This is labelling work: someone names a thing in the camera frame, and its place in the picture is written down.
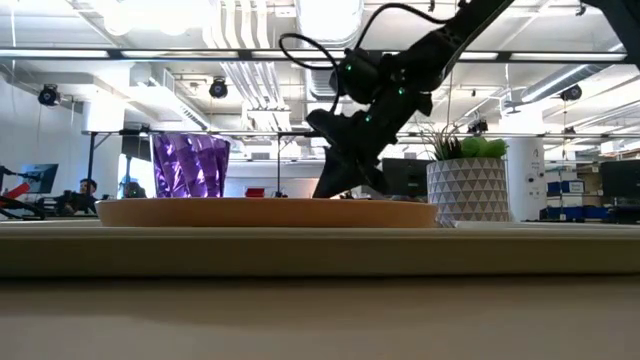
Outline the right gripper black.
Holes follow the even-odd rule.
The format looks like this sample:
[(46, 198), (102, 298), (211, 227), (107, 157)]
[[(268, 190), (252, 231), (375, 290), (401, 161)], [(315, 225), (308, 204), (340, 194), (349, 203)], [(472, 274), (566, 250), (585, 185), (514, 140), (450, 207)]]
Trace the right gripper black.
[[(324, 137), (333, 147), (325, 147), (325, 163), (313, 198), (331, 198), (364, 184), (385, 195), (384, 173), (375, 167), (387, 145), (397, 142), (396, 134), (416, 111), (426, 116), (433, 109), (430, 92), (393, 89), (367, 110), (352, 115), (331, 115), (324, 121)], [(356, 159), (363, 165), (358, 168)]]

